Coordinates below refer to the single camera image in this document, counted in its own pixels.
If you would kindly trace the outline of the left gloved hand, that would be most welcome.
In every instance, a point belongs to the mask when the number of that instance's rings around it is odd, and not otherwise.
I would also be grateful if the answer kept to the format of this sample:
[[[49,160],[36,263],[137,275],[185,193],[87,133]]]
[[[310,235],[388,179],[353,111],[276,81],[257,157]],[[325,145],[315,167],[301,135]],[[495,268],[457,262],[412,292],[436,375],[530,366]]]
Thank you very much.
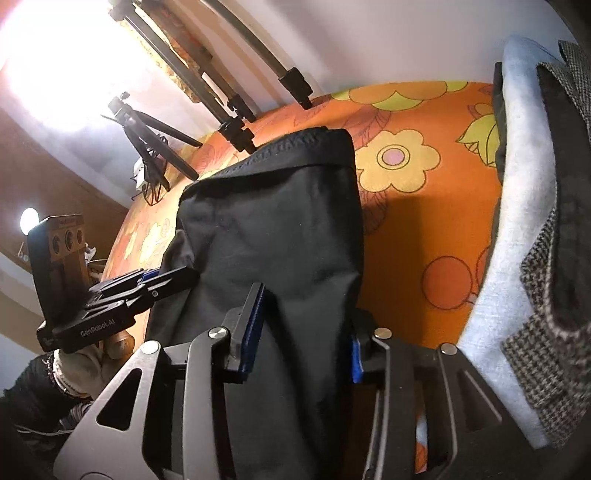
[[[135,339],[126,331],[74,353],[53,352],[52,374],[68,395],[96,399],[133,354]]]

